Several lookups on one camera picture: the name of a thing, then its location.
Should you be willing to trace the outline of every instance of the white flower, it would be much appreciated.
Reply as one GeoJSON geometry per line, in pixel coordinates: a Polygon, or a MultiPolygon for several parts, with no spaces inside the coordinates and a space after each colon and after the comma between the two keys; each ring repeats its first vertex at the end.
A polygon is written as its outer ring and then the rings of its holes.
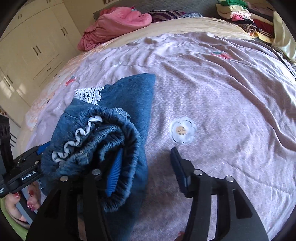
{"type": "Polygon", "coordinates": [[[170,125],[170,135],[174,142],[188,144],[193,141],[196,126],[188,117],[174,120],[170,125]]]}

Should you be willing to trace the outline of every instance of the wardrobe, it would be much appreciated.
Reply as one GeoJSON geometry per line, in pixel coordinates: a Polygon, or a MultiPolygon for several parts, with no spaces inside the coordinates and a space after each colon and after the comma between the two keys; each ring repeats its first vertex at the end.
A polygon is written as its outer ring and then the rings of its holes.
{"type": "Polygon", "coordinates": [[[59,70],[77,56],[81,35],[62,0],[34,0],[0,38],[0,106],[21,125],[59,70]]]}

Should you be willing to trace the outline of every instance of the beige bed sheet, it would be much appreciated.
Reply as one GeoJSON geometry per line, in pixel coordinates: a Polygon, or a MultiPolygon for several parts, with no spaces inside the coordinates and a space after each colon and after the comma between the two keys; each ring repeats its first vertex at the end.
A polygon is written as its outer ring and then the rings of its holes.
{"type": "MultiPolygon", "coordinates": [[[[145,28],[116,38],[105,48],[120,47],[144,37],[153,37],[165,33],[179,34],[188,32],[209,32],[219,37],[252,40],[252,38],[242,28],[224,20],[216,18],[180,18],[159,23],[152,23],[145,28]]],[[[32,132],[33,131],[29,130],[24,121],[17,138],[17,152],[19,154],[27,150],[27,143],[30,140],[32,132]]]]}

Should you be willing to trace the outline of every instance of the pink plush blanket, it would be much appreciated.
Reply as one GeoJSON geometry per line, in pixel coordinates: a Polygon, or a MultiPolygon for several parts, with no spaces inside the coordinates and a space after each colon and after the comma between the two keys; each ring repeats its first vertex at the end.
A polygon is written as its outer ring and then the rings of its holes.
{"type": "Polygon", "coordinates": [[[80,51],[88,51],[98,44],[148,26],[150,14],[132,11],[129,7],[111,8],[101,12],[98,20],[85,31],[78,43],[80,51]]]}

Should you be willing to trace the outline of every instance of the bed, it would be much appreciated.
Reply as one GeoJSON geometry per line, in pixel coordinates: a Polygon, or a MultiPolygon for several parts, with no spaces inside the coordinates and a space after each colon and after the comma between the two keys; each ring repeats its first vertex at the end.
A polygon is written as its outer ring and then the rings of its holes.
{"type": "MultiPolygon", "coordinates": [[[[170,167],[173,147],[210,176],[233,176],[274,238],[296,205],[296,82],[276,52],[223,20],[152,23],[70,60],[27,113],[19,152],[51,139],[75,89],[145,72],[156,74],[149,181],[131,240],[174,240],[185,229],[191,200],[170,167]],[[197,127],[186,145],[170,137],[170,124],[183,117],[197,127]]],[[[213,201],[208,240],[215,207],[213,201]]]]}

